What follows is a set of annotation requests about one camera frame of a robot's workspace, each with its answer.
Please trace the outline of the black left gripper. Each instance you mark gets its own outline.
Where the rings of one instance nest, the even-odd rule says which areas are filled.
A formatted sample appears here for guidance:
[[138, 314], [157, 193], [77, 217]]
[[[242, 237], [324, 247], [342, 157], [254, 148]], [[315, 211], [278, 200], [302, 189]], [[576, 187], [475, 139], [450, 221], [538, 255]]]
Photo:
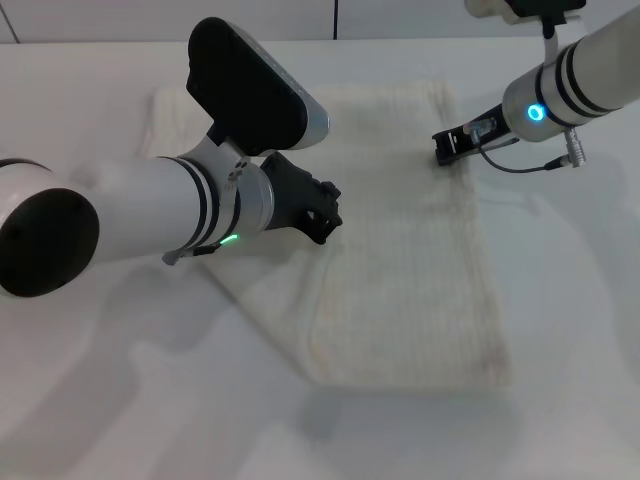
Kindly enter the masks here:
[[273, 213], [267, 230], [294, 228], [317, 245], [324, 245], [343, 224], [334, 212], [340, 190], [329, 181], [320, 182], [279, 152], [269, 155], [260, 166], [273, 191]]

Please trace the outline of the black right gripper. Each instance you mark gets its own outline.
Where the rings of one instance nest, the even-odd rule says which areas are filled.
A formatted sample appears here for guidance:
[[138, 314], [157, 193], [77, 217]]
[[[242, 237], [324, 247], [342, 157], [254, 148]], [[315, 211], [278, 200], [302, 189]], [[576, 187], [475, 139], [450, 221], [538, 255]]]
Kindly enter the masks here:
[[459, 156], [471, 154], [478, 147], [497, 149], [516, 143], [516, 137], [506, 123], [503, 105], [487, 110], [483, 114], [452, 130], [441, 131], [432, 136], [436, 145], [436, 160], [441, 167], [459, 160]]

